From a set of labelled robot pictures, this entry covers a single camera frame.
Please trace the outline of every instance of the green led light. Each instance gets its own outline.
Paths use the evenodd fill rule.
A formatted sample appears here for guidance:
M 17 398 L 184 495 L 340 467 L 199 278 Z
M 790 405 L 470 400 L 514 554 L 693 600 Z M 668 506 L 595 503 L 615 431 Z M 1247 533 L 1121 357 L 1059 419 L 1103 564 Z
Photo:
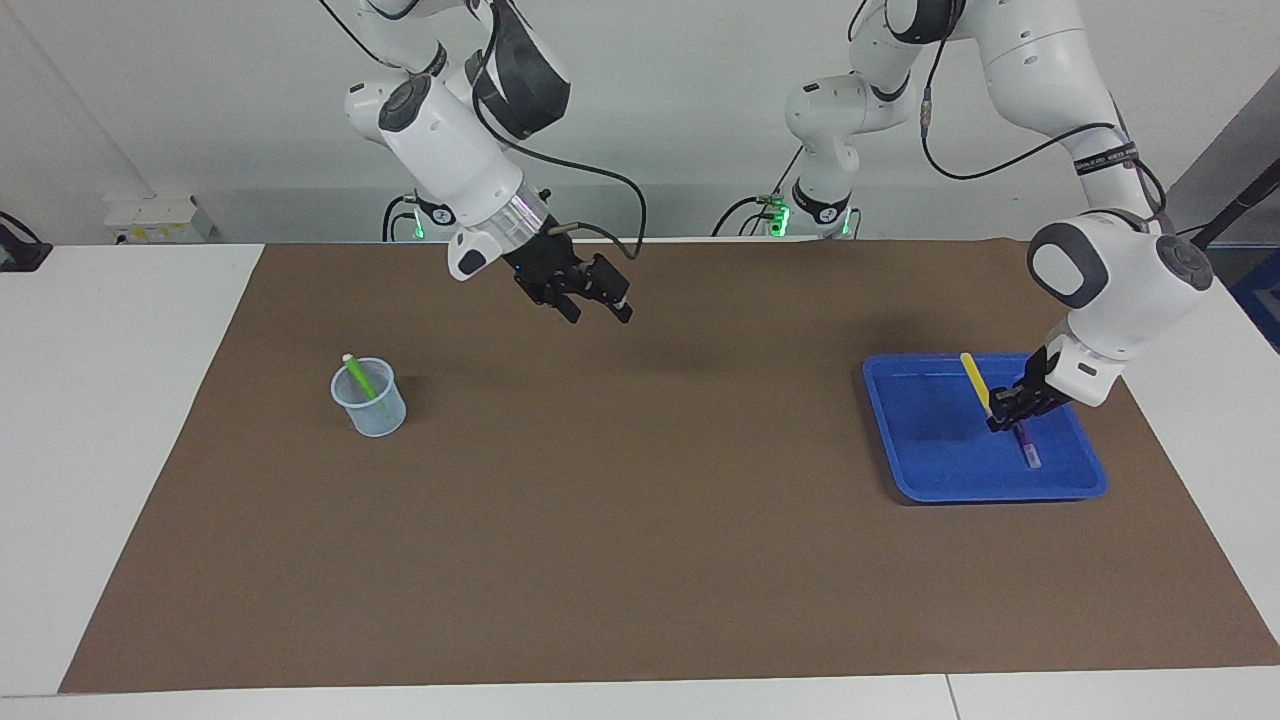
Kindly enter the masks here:
M 787 224 L 791 222 L 791 208 L 786 205 L 778 206 L 778 214 L 774 215 L 773 222 L 769 223 L 769 234 L 773 237 L 783 237 L 787 234 Z

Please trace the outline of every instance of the black label band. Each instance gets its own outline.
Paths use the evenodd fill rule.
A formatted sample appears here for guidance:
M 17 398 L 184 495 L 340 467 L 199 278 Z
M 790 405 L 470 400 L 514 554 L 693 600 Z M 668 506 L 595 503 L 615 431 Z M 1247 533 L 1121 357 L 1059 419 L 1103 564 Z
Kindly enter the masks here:
M 428 202 L 421 197 L 417 199 L 417 206 L 422 213 L 426 214 L 431 222 L 442 228 L 447 228 L 456 223 L 458 219 L 453 214 L 453 209 L 448 205 L 439 205 L 435 202 Z
M 815 223 L 819 225 L 829 225 L 844 215 L 845 209 L 849 208 L 849 200 L 852 197 L 852 193 L 846 195 L 844 200 L 837 202 L 823 202 L 805 195 L 804 191 L 800 190 L 800 181 L 796 181 L 796 184 L 791 188 L 791 197 L 795 199 L 796 208 L 808 213 Z
M 1138 146 L 1130 142 L 1128 145 L 1121 145 L 1120 147 L 1112 147 L 1106 152 L 1098 152 L 1097 155 L 1089 155 L 1083 160 L 1076 160 L 1075 174 L 1087 176 L 1089 173 L 1105 170 L 1121 163 L 1129 163 L 1137 159 Z

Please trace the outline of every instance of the blue tray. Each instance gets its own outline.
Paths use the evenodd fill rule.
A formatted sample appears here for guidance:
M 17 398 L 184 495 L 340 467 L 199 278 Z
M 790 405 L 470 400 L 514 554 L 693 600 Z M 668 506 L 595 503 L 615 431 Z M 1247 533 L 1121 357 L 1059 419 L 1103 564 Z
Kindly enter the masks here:
M 989 387 L 1021 377 L 1025 355 L 974 357 Z M 1107 492 L 1070 407 L 1027 421 L 1043 468 L 1027 466 L 1012 433 L 987 429 L 957 355 L 878 355 L 863 365 L 897 487 L 916 502 L 1085 500 Z

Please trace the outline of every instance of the table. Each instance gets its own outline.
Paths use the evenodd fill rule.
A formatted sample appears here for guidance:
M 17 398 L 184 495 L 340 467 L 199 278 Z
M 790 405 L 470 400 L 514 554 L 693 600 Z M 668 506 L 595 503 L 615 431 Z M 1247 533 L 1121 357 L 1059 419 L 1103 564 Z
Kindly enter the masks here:
M 968 720 L 1263 717 L 1280 706 L 1274 667 L 41 697 L 56 691 L 260 252 L 59 249 L 40 273 L 0 278 L 0 397 L 41 393 L 0 409 L 0 715 Z M 1280 357 L 1215 287 L 1126 379 L 1275 633 L 1280 487 L 1263 452 L 1280 427 Z

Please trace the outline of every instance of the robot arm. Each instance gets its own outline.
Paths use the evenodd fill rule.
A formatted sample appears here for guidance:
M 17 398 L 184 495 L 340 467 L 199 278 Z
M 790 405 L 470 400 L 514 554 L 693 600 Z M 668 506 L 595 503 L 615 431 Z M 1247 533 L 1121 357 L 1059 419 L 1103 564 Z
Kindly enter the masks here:
M 791 188 L 792 222 L 823 237 L 838 234 L 849 215 L 859 168 L 850 138 L 899 126 L 920 105 L 910 82 L 920 46 L 893 37 L 884 6 L 886 0 L 869 3 L 849 44 L 852 73 L 815 79 L 787 97 L 787 128 L 804 143 Z
M 1060 138 L 1091 208 L 1041 229 L 1028 247 L 1032 277 L 1070 311 L 1024 377 L 992 391 L 991 427 L 1006 430 L 1073 398 L 1101 405 L 1125 365 L 1203 297 L 1213 273 L 1192 243 L 1153 223 L 1137 146 L 1093 63 L 1074 0 L 872 3 L 850 45 L 854 74 L 810 83 L 788 101 L 788 127 L 806 149 L 797 206 L 826 211 L 815 215 L 819 227 L 835 225 L 829 208 L 847 204 L 858 169 L 850 135 L 904 119 L 896 105 L 915 101 L 908 73 L 923 45 L 966 38 L 978 42 L 997 111 Z M 925 97 L 925 137 L 931 110 Z
M 389 23 L 430 17 L 458 1 L 358 0 L 367 36 L 394 47 Z M 570 83 L 511 0 L 465 0 L 490 32 L 492 44 L 448 74 L 438 50 L 426 72 L 406 72 L 399 83 L 365 82 L 347 95 L 347 118 L 365 138 L 388 147 L 417 181 L 420 210 L 447 210 L 462 225 L 449 242 L 451 274 L 466 281 L 504 259 L 516 283 L 539 305 L 576 323 L 576 295 L 605 305 L 621 322 L 631 319 L 630 283 L 602 255 L 577 258 L 568 234 L 534 192 L 524 172 L 504 154 L 476 113 L 488 109 L 509 136 L 522 140 L 564 115 Z M 402 67 L 422 58 L 384 55 Z

